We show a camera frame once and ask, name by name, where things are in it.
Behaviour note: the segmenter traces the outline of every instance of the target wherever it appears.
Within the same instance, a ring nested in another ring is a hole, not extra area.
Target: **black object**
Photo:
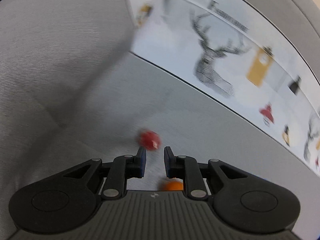
[[[297,77],[297,80],[296,81],[293,81],[291,83],[291,85],[289,85],[289,89],[292,91],[292,93],[294,93],[295,95],[297,94],[298,92],[298,89],[300,88],[299,85],[300,85],[300,81],[301,81],[301,78],[298,76]]]
[[[298,239],[291,230],[300,204],[289,190],[217,159],[174,156],[170,147],[164,162],[169,178],[183,179],[183,192],[126,189],[127,179],[144,175],[143,147],[20,189],[9,203],[19,229],[11,239]]]
[[[285,125],[285,126],[284,126],[284,133],[285,133],[286,135],[289,135],[289,127],[288,127],[288,125]]]

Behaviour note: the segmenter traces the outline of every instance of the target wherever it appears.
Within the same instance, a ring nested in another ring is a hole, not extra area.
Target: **red illustration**
[[[263,121],[267,126],[270,126],[270,123],[274,123],[270,103],[267,104],[265,108],[260,109],[259,112],[263,115]]]

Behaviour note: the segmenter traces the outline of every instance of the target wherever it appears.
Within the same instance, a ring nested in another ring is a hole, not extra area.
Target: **screw head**
[[[202,189],[195,189],[190,192],[191,196],[196,198],[203,198],[207,195],[207,193]]]
[[[159,194],[156,193],[156,192],[154,192],[154,193],[152,193],[152,194],[150,195],[150,197],[152,197],[152,198],[157,198],[157,197],[159,197]]]
[[[103,194],[106,196],[106,197],[116,197],[119,195],[119,191],[117,191],[116,189],[114,188],[108,188],[106,190],[103,191]]]

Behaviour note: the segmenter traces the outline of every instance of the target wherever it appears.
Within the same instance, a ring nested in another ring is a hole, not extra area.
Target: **gray fabric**
[[[0,2],[1,239],[15,230],[10,196],[37,173],[49,174],[43,149],[71,120],[90,83],[116,67],[133,28],[126,0]],[[77,155],[89,157],[82,147],[73,149],[75,162]]]

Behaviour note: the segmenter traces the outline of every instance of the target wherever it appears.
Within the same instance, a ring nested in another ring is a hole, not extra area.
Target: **yellow bottle illustration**
[[[137,15],[138,27],[141,27],[145,23],[145,21],[150,16],[151,11],[152,11],[152,6],[147,3],[145,3],[140,8],[139,13]]]
[[[319,141],[318,141],[317,144],[316,144],[316,149],[317,149],[317,151],[320,150],[320,139],[319,139]]]
[[[282,133],[282,138],[285,141],[285,143],[290,146],[290,139],[289,139],[289,127],[286,125],[284,127],[284,131]]]
[[[247,79],[257,87],[261,86],[269,67],[273,62],[273,54],[270,47],[259,48],[253,63],[247,73]]]

